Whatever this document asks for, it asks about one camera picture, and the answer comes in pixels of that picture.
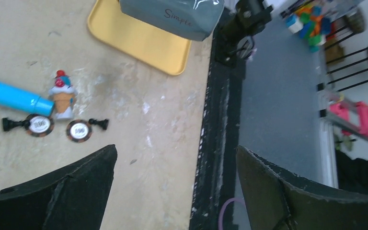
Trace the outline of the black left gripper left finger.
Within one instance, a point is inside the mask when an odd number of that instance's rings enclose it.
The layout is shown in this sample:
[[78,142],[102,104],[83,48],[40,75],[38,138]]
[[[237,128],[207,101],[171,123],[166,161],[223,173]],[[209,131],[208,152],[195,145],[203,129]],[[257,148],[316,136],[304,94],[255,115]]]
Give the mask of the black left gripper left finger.
[[117,160],[115,145],[0,191],[0,230],[98,230]]

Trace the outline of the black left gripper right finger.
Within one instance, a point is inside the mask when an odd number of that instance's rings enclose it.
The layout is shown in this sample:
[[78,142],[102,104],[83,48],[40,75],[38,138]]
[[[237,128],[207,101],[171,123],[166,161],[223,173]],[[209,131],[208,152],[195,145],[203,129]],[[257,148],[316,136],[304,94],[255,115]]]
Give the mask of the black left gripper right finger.
[[253,230],[368,230],[368,195],[309,180],[243,146],[236,165]]

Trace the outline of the grey teal ceramic mug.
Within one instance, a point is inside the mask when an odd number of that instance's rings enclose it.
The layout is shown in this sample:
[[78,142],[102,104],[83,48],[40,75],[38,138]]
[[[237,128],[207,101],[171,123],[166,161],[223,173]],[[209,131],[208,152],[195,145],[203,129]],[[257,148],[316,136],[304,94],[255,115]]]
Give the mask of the grey teal ceramic mug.
[[121,11],[135,19],[194,41],[203,41],[217,26],[223,0],[120,0]]

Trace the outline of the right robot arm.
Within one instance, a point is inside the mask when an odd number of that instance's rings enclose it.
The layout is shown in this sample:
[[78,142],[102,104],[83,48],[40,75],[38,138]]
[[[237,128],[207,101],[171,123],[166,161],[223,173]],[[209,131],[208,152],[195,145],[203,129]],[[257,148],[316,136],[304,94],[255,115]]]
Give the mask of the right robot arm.
[[235,5],[236,13],[220,30],[229,43],[237,43],[246,36],[254,36],[265,29],[271,20],[272,5],[263,0],[240,0]]

